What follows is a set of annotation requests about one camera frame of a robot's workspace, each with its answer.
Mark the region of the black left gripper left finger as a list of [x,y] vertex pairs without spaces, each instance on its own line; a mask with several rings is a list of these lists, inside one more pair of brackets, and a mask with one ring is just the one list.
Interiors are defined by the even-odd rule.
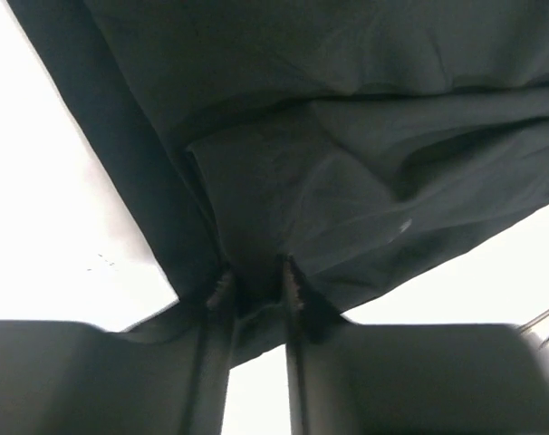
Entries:
[[0,434],[218,434],[234,277],[125,333],[0,320]]

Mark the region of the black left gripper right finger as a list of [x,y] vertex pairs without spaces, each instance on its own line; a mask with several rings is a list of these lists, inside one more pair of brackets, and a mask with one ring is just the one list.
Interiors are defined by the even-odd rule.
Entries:
[[508,324],[358,324],[281,262],[295,434],[549,434],[549,381]]

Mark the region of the black sport shorts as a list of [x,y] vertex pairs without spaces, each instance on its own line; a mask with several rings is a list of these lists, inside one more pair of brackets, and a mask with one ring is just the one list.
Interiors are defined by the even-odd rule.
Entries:
[[278,261],[343,311],[549,205],[549,1],[13,1],[180,300]]

